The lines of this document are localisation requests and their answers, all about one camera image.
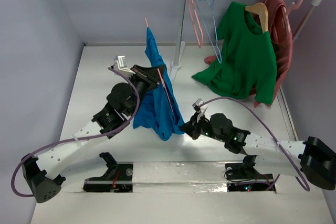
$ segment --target red garment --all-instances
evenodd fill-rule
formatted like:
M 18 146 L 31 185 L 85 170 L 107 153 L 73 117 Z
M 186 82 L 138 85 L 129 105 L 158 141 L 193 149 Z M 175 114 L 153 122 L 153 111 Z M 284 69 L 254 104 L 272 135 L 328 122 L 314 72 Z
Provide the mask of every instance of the red garment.
M 282 6 L 286 8 L 286 3 L 284 0 L 267 0 L 265 3 L 268 10 L 268 27 L 271 41 L 273 44 L 273 49 L 277 59 L 277 81 L 274 89 L 274 96 L 277 96 L 278 90 L 281 86 L 281 83 L 285 79 L 287 75 L 287 71 L 289 69 L 292 52 L 293 52 L 293 38 L 291 31 L 287 34 L 286 29 L 283 25 L 283 13 Z M 258 16 L 256 17 L 257 23 L 260 24 Z M 206 64 L 211 64 L 214 60 L 216 60 L 216 56 L 209 56 L 204 59 Z M 256 94 L 256 88 L 253 87 L 250 95 Z M 260 102 L 255 101 L 254 107 L 257 107 Z

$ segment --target hanging clothes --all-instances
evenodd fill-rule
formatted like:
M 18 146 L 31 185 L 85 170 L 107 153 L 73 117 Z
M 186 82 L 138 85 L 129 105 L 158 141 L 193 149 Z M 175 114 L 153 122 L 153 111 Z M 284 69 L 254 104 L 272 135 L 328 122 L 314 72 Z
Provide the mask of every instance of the hanging clothes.
M 151 62 L 152 67 L 164 64 L 150 28 L 147 28 L 146 33 L 147 47 L 145 53 Z M 180 126 L 184 124 L 184 121 L 180 110 L 178 109 L 179 106 L 177 105 L 174 96 L 167 68 L 165 68 L 163 72 L 163 80 L 169 95 L 169 100 L 162 84 L 154 90 L 147 91 L 139 110 L 134 117 L 133 128 L 135 129 L 139 126 L 153 128 L 162 140 L 167 141 L 172 133 L 184 134 L 184 132 L 180 130 Z M 171 101 L 173 111 L 171 110 L 169 101 Z
M 268 10 L 269 33 L 277 60 L 277 80 L 274 89 L 274 101 L 280 89 L 281 83 L 286 78 L 292 60 L 293 37 L 291 29 L 289 29 L 289 32 L 285 31 L 284 22 L 286 22 L 286 17 L 284 17 L 282 7 L 285 9 L 287 9 L 287 7 L 284 0 L 262 0 L 262 2 L 265 3 Z M 255 17 L 255 20 L 258 24 L 260 24 L 258 16 Z M 258 93 L 258 91 L 254 87 L 251 94 L 256 93 Z
M 263 33 L 245 5 L 232 2 L 217 29 L 224 39 L 222 63 L 215 60 L 206 70 L 192 77 L 215 93 L 246 98 L 256 84 L 255 100 L 271 104 L 277 65 L 269 32 Z

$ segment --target screw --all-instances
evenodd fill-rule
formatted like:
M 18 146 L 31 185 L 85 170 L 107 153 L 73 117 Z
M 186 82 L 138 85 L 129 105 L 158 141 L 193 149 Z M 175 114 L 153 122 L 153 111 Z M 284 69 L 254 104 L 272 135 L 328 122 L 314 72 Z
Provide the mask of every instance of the screw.
M 232 175 L 232 174 L 233 174 L 233 169 L 232 169 L 232 167 L 228 167 L 228 168 L 226 169 L 226 174 L 227 174 L 227 175 Z
M 133 170 L 132 170 L 131 168 L 128 168 L 128 169 L 126 170 L 126 175 L 127 175 L 127 176 L 132 176 L 132 174 L 133 174 Z

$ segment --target white table surface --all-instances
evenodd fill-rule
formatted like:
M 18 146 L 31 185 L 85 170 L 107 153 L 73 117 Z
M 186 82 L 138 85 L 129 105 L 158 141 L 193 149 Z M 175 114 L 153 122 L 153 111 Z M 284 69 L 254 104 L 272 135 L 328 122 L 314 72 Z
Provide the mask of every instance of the white table surface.
M 61 139 L 68 138 L 81 129 L 92 116 L 106 104 L 106 96 L 112 87 L 123 81 L 107 70 L 116 55 L 125 55 L 129 67 L 134 64 L 150 66 L 144 54 L 145 47 L 84 47 L 75 84 L 73 87 Z M 169 67 L 175 47 L 162 46 L 159 52 Z M 182 69 L 177 73 L 173 87 L 181 114 L 188 121 L 194 111 L 192 104 L 198 98 L 207 101 L 217 97 L 208 87 L 194 81 L 191 75 L 207 67 L 203 62 L 212 55 L 211 47 L 199 49 L 186 46 Z M 253 107 L 253 98 L 245 100 Z M 263 104 L 254 111 L 267 123 L 279 140 L 288 140 L 291 129 L 286 127 L 279 100 L 271 108 Z M 236 127 L 268 136 L 267 131 L 241 105 L 220 100 L 209 104 L 207 115 L 224 113 Z M 283 177 L 277 183 L 278 193 L 195 193 L 183 190 L 177 193 L 174 187 L 159 191 L 150 190 L 130 194 L 78 193 L 85 178 L 101 176 L 106 169 L 98 157 L 101 152 L 110 152 L 117 162 L 165 162 L 156 166 L 165 170 L 167 162 L 214 162 L 241 161 L 224 149 L 224 144 L 201 136 L 194 141 L 186 134 L 173 135 L 162 141 L 152 129 L 127 127 L 109 141 L 88 151 L 82 159 L 69 166 L 62 175 L 67 181 L 62 192 L 54 199 L 37 204 L 32 223 L 254 223 L 270 220 L 273 223 L 332 223 L 322 190 L 312 186 L 311 192 L 301 189 L 294 178 Z M 150 170 L 143 177 L 154 179 Z M 169 176 L 162 173 L 162 178 Z

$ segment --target green shirt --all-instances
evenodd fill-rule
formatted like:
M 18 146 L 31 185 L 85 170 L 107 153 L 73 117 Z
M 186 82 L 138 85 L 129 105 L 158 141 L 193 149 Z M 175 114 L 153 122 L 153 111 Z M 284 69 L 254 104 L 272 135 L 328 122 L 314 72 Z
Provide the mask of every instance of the green shirt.
M 232 2 L 218 25 L 217 37 L 224 39 L 222 63 L 215 60 L 192 77 L 216 94 L 236 99 L 248 97 L 256 85 L 255 100 L 272 104 L 277 65 L 269 32 L 263 33 L 245 5 Z

